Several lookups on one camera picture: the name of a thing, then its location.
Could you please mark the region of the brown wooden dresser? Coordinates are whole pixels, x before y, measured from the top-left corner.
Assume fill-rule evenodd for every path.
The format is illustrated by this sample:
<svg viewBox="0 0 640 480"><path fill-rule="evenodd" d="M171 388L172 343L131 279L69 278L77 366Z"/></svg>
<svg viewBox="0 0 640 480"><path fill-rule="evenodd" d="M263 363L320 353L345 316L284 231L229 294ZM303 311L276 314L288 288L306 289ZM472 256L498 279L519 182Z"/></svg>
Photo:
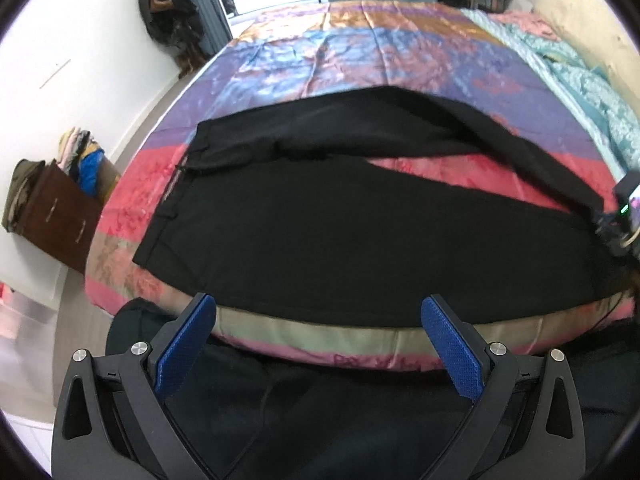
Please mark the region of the brown wooden dresser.
<svg viewBox="0 0 640 480"><path fill-rule="evenodd" d="M102 205L50 162L44 166L14 233L84 274Z"/></svg>

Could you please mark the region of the cream headboard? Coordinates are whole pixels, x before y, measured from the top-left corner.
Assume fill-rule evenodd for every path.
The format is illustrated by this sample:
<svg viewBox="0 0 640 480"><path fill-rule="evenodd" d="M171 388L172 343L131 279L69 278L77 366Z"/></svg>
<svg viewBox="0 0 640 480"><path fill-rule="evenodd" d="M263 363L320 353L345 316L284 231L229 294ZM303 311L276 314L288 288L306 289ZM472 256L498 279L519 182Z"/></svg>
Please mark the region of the cream headboard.
<svg viewBox="0 0 640 480"><path fill-rule="evenodd" d="M604 0L535 0L534 12L639 115L639 51Z"/></svg>

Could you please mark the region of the black pants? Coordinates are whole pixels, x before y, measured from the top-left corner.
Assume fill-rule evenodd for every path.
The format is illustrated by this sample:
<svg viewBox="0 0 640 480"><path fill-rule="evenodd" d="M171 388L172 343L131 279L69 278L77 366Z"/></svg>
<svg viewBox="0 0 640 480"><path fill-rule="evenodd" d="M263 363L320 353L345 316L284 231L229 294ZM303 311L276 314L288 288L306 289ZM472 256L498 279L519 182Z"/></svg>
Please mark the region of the black pants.
<svg viewBox="0 0 640 480"><path fill-rule="evenodd" d="M378 166L489 155L551 209ZM602 198L464 103L375 87L201 122L134 261L190 295L298 322L416 327L428 296L471 323L553 313L631 285L597 236Z"/></svg>

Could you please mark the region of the olive cloth on dresser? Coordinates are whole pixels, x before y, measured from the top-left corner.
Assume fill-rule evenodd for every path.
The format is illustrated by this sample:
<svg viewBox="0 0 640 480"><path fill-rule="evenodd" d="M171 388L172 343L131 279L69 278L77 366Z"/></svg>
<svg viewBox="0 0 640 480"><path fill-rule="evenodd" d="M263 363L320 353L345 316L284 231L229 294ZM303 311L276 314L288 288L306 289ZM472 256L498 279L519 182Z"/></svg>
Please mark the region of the olive cloth on dresser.
<svg viewBox="0 0 640 480"><path fill-rule="evenodd" d="M22 211L26 206L32 189L40 178L47 163L44 160L20 160L11 177L6 203L4 204L1 225L6 232L14 231L17 221L20 220Z"/></svg>

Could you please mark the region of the colourful satin bedspread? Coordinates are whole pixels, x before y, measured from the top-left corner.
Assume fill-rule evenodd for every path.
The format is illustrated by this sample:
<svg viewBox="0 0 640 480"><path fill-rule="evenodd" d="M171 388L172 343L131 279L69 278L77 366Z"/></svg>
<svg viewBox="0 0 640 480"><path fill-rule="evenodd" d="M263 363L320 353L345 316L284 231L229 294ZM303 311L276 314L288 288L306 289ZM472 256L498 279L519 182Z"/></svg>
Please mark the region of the colourful satin bedspread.
<svg viewBox="0 0 640 480"><path fill-rule="evenodd" d="M170 313L194 296L134 261L157 206L177 182L201 122L253 108L375 87L397 87L472 106L536 144L615 207L608 166L570 111L516 52L439 3L349 1L260 18L189 84L125 170L102 211L85 291L118 312L141 297ZM489 155L382 158L378 166L551 209L560 202ZM436 352L421 327L298 322L216 300L215 335L228 344L298 362L374 370L432 370ZM537 353L634 316L624 292L553 313L468 323L518 353Z"/></svg>

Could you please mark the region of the pile of clothes on dresser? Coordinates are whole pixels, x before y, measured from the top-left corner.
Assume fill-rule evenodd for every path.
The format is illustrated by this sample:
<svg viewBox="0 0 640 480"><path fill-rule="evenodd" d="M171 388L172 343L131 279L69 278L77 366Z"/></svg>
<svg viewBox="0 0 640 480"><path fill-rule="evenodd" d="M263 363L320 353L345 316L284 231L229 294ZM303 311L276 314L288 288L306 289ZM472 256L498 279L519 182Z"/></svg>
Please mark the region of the pile of clothes on dresser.
<svg viewBox="0 0 640 480"><path fill-rule="evenodd" d="M60 137L56 166L88 196L98 196L98 175L103 161L104 149L89 130L72 127Z"/></svg>

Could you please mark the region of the teal floral blanket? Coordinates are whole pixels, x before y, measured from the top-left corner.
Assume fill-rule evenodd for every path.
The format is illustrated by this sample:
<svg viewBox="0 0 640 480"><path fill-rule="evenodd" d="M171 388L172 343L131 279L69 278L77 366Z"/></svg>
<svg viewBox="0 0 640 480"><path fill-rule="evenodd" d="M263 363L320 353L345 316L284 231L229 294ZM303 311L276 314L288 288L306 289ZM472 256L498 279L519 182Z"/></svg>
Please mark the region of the teal floral blanket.
<svg viewBox="0 0 640 480"><path fill-rule="evenodd" d="M639 168L639 119L600 67L532 12L464 9L475 25L512 49L548 86L593 140L615 181Z"/></svg>

